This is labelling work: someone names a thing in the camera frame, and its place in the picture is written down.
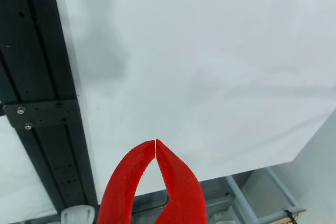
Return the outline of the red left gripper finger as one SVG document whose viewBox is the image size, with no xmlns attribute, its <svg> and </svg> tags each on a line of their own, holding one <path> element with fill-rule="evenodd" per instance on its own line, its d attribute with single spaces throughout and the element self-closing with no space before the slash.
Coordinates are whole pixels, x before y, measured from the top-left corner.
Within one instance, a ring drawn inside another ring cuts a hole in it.
<svg viewBox="0 0 336 224">
<path fill-rule="evenodd" d="M 124 156 L 106 186 L 97 223 L 131 223 L 135 192 L 154 158 L 154 140 L 141 143 Z"/>
</svg>

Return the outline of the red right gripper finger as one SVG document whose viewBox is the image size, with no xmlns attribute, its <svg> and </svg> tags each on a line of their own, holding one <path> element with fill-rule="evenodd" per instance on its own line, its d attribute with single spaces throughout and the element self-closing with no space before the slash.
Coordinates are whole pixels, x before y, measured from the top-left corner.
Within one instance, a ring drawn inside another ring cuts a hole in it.
<svg viewBox="0 0 336 224">
<path fill-rule="evenodd" d="M 191 169 L 160 140 L 156 160 L 169 195 L 156 223 L 207 223 L 203 191 Z"/>
</svg>

